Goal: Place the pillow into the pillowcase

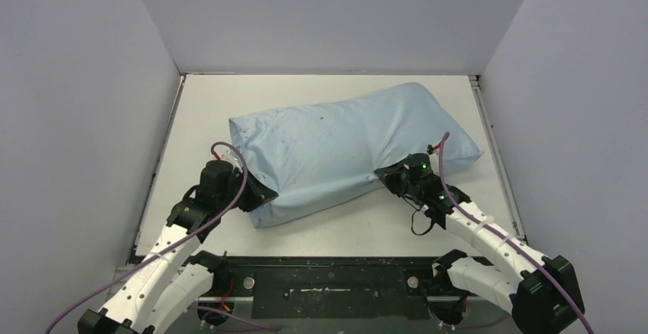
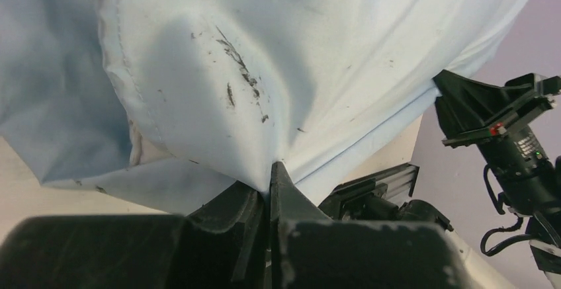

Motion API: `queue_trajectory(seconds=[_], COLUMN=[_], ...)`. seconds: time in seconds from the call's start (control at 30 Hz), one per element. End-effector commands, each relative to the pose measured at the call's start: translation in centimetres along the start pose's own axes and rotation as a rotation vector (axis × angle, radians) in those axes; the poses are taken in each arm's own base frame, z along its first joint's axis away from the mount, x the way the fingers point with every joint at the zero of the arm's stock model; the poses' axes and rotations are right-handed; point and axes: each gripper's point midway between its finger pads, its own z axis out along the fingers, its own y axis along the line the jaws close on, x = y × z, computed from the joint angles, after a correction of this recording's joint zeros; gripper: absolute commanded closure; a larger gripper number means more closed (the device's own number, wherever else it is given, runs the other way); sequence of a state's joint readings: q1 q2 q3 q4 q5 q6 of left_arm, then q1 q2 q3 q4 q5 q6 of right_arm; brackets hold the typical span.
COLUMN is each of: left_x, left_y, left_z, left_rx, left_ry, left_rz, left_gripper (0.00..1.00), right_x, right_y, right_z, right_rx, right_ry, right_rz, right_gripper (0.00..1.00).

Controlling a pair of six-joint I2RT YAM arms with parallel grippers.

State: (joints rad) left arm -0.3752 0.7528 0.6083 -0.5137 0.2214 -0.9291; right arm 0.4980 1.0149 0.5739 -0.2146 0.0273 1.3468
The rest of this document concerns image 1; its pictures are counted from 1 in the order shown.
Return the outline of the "light blue pillowcase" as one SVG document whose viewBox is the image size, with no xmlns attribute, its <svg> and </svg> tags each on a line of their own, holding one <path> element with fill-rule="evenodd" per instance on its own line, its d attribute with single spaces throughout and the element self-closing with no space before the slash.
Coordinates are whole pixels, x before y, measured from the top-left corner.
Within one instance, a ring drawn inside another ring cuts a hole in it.
<svg viewBox="0 0 648 334">
<path fill-rule="evenodd" d="M 232 144 L 249 173 L 277 197 L 249 214 L 269 228 L 346 203 L 381 187 L 375 171 L 443 144 L 445 174 L 482 151 L 419 83 L 339 102 L 269 109 L 230 118 Z"/>
</svg>

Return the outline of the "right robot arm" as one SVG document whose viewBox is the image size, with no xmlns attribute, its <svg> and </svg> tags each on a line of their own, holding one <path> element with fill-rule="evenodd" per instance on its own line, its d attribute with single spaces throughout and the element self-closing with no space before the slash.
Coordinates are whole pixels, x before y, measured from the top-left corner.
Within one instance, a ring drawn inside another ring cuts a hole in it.
<svg viewBox="0 0 648 334">
<path fill-rule="evenodd" d="M 469 243 L 483 264 L 454 249 L 432 263 L 433 286 L 443 294 L 473 293 L 510 314 L 522 333 L 561 333 L 583 320 L 585 305 L 572 263 L 550 258 L 506 232 L 442 175 L 428 154 L 410 154 L 375 171 L 394 195 L 412 203 L 432 226 Z"/>
</svg>

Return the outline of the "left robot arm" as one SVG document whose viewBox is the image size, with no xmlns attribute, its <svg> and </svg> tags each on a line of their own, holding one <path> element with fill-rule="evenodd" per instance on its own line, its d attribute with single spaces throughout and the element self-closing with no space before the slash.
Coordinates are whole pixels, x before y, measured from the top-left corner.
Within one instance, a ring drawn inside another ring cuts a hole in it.
<svg viewBox="0 0 648 334">
<path fill-rule="evenodd" d="M 202 249 L 231 209 L 251 212 L 278 196 L 228 161 L 209 161 L 198 184 L 173 206 L 145 259 L 118 279 L 121 288 L 77 323 L 80 333 L 163 333 L 203 294 L 230 294 L 234 283 L 223 256 Z"/>
</svg>

